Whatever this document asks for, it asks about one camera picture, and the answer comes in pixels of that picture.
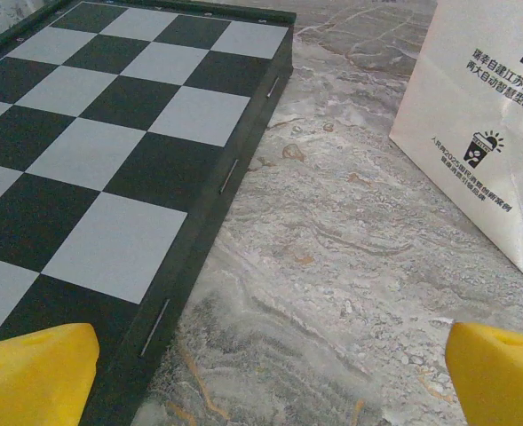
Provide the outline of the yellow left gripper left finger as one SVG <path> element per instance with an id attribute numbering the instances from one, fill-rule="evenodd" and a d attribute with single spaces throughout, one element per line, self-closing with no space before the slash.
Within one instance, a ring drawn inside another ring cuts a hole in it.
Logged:
<path id="1" fill-rule="evenodd" d="M 77 425 L 98 358 L 89 323 L 0 341 L 0 425 Z"/>

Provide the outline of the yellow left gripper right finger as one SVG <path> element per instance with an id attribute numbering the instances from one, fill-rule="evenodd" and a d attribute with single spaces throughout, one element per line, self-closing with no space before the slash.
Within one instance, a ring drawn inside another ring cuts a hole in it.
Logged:
<path id="1" fill-rule="evenodd" d="M 445 360 L 469 425 L 523 425 L 523 334 L 456 322 Z"/>

